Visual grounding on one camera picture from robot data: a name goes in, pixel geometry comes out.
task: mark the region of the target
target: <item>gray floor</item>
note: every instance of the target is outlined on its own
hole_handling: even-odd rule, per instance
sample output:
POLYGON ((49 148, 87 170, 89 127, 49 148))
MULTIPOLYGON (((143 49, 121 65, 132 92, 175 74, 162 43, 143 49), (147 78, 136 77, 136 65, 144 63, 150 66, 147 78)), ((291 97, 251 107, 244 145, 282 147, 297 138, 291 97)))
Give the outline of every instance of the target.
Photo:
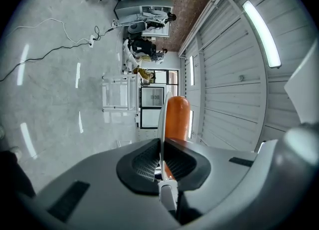
MULTIPOLYGON (((115 0, 23 0, 6 33, 19 25, 35 26, 52 17, 65 23, 71 39, 89 39, 95 25, 101 32, 110 27, 115 5, 115 0)), ((18 69, 0 83, 0 123, 6 130, 2 146, 22 149, 20 165, 36 192, 81 159, 116 148, 116 140, 136 140, 134 116, 103 116, 101 110, 101 77, 104 73, 118 74, 121 67, 116 58, 116 52, 122 49, 119 32, 111 31, 96 41, 93 49, 87 45, 60 49, 44 60, 25 64, 21 86, 17 86, 18 69), (78 63, 80 79, 75 88, 78 63), (29 131, 34 157, 21 133, 22 123, 29 131)), ((0 78, 20 62, 26 44, 27 58, 42 57, 62 45, 74 45, 66 38, 62 24, 52 20, 36 29, 19 29, 1 40, 0 78)))

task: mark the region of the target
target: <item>brick wall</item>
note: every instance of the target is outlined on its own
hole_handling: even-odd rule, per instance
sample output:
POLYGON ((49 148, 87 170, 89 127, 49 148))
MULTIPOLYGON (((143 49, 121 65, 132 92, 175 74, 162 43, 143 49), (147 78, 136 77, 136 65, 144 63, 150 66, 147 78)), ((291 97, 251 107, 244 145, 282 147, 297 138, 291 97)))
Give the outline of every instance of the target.
POLYGON ((170 23, 170 37, 157 37, 157 49, 179 51, 191 28, 209 0, 173 0, 173 13, 177 19, 170 23))

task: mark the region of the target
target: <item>orange handle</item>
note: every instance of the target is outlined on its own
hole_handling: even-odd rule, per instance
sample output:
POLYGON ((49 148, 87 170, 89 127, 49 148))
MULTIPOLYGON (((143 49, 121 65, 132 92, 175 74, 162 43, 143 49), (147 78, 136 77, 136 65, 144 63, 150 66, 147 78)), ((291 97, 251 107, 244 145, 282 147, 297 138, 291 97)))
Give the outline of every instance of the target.
MULTIPOLYGON (((168 100, 165 123, 166 138, 187 139, 189 113, 190 104, 185 97, 171 97, 168 100)), ((166 163, 164 164, 164 170, 168 177, 171 176, 175 179, 166 163)))

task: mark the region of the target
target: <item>white wall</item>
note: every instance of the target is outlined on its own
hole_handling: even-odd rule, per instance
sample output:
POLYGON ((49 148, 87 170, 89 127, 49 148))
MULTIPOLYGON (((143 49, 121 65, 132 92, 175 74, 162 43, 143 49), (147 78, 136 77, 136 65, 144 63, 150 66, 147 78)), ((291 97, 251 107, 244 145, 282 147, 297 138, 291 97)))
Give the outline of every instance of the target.
POLYGON ((186 76, 187 99, 200 112, 204 109, 198 119, 201 141, 251 151, 300 123, 284 85, 310 49, 316 29, 296 0, 250 0, 265 20, 281 58, 282 66, 270 69, 244 14, 245 1, 222 0, 196 34, 197 49, 194 40, 186 48, 186 57, 198 55, 199 66, 204 66, 199 73, 204 92, 197 89, 200 94, 192 95, 194 91, 188 91, 187 61, 182 77, 186 76))
POLYGON ((143 61, 142 62, 142 68, 144 69, 181 69, 181 61, 178 57, 177 52, 168 52, 165 55, 164 62, 157 65, 155 62, 148 62, 143 61))
POLYGON ((198 127, 200 126, 200 94, 201 87, 203 84, 200 79, 200 56, 198 54, 197 37, 195 37, 186 49, 186 61, 185 61, 185 97, 190 103, 190 110, 193 111, 193 126, 191 139, 187 138, 192 142, 197 141, 198 127), (193 56, 194 63, 194 85, 190 82, 190 58, 193 56))

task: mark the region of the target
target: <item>black cable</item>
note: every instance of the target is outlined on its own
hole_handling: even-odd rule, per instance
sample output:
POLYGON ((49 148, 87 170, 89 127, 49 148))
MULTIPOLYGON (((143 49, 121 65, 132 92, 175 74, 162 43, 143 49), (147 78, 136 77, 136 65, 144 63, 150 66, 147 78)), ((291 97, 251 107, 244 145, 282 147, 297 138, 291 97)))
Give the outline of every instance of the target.
POLYGON ((94 27, 94 31, 95 31, 95 33, 98 35, 98 37, 97 37, 97 38, 93 38, 93 40, 94 40, 94 41, 99 41, 99 40, 101 40, 101 37, 102 37, 102 36, 106 35, 107 32, 110 32, 110 31, 112 31, 112 30, 114 30, 114 28, 110 28, 110 29, 107 30, 103 35, 100 35, 100 29, 99 29, 99 27, 96 25, 96 26, 94 27))
POLYGON ((27 60, 25 60, 25 61, 23 61, 23 62, 21 62, 21 63, 18 63, 2 80, 0 80, 0 82, 4 81, 19 65, 23 65, 23 64, 25 64, 25 63, 28 62, 28 61, 31 61, 31 60, 33 60, 33 61, 42 60, 43 58, 45 58, 48 54, 50 54, 50 53, 51 53, 52 51, 54 51, 54 50, 58 50, 58 49, 61 49, 61 48, 71 49, 71 48, 75 48, 75 47, 79 47, 79 46, 81 46, 81 45, 87 45, 87 44, 90 44, 90 43, 89 43, 89 42, 87 42, 87 43, 81 43, 81 44, 79 44, 79 45, 75 45, 75 46, 72 46, 72 47, 61 46, 61 47, 59 47, 59 48, 51 49, 48 53, 46 53, 46 54, 45 54, 43 57, 41 57, 41 58, 29 58, 29 59, 27 59, 27 60))

